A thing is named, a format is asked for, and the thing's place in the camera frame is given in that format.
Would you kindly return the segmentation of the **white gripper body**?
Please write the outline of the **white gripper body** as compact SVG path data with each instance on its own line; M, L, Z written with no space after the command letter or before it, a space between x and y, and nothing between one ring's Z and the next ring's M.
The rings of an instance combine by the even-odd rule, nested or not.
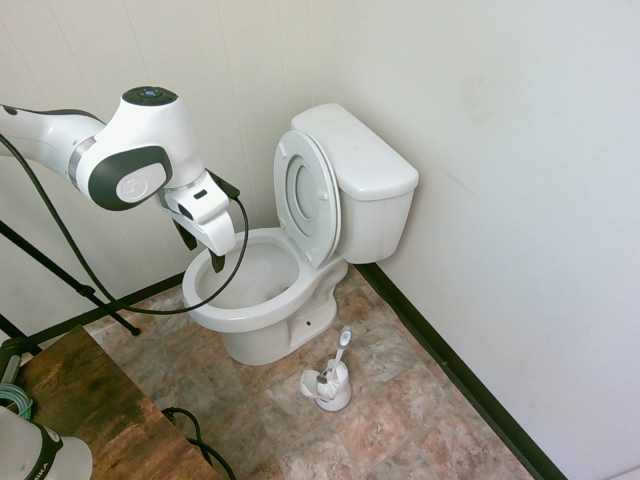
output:
M159 190L159 204L172 220L218 256L235 244L228 196L204 171L194 182Z

